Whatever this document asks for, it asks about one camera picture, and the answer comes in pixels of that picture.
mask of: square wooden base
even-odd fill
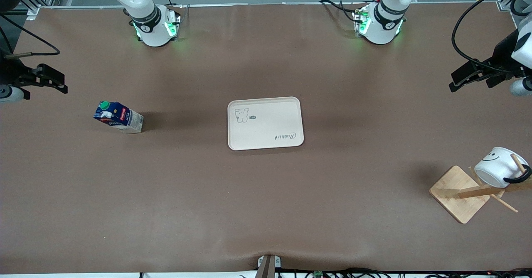
[[[490,195],[459,199],[457,191],[478,184],[460,167],[453,166],[429,190],[431,195],[460,223],[467,223],[484,204]]]

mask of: brown table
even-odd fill
[[[494,146],[532,160],[530,98],[504,83],[449,92],[465,62],[450,33],[469,4],[416,4],[384,46],[320,5],[192,8],[180,40],[135,39],[121,10],[42,9],[28,29],[69,94],[29,88],[1,106],[2,273],[237,271],[275,253],[285,268],[511,270],[530,266],[532,197],[490,200],[458,224],[428,190]],[[458,42],[480,59],[514,29],[494,3]],[[47,50],[23,35],[17,52]],[[235,152],[227,104],[296,96],[305,142]],[[145,116],[124,135],[100,100]]]

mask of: mug handle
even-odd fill
[[[525,169],[525,172],[521,174],[521,176],[516,178],[504,178],[503,180],[507,183],[521,183],[523,181],[526,181],[532,174],[532,170],[530,170],[530,167],[528,165],[523,165],[523,168]]]

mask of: bear drawing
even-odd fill
[[[236,109],[234,113],[236,114],[236,121],[238,123],[247,122],[247,113],[249,109]]]

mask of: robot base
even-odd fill
[[[150,47],[161,47],[168,43],[168,41],[177,38],[179,31],[179,24],[181,22],[181,16],[176,17],[175,11],[168,9],[163,5],[156,5],[161,10],[161,20],[153,28],[152,32],[143,32],[141,28],[137,28],[137,36],[139,41],[143,41]]]
[[[386,44],[393,40],[401,30],[403,21],[397,25],[394,30],[385,30],[382,25],[378,23],[374,16],[375,6],[377,2],[372,2],[369,5],[362,7],[353,13],[353,19],[360,20],[362,23],[355,22],[355,33],[357,36],[364,36],[369,42],[375,44]]]

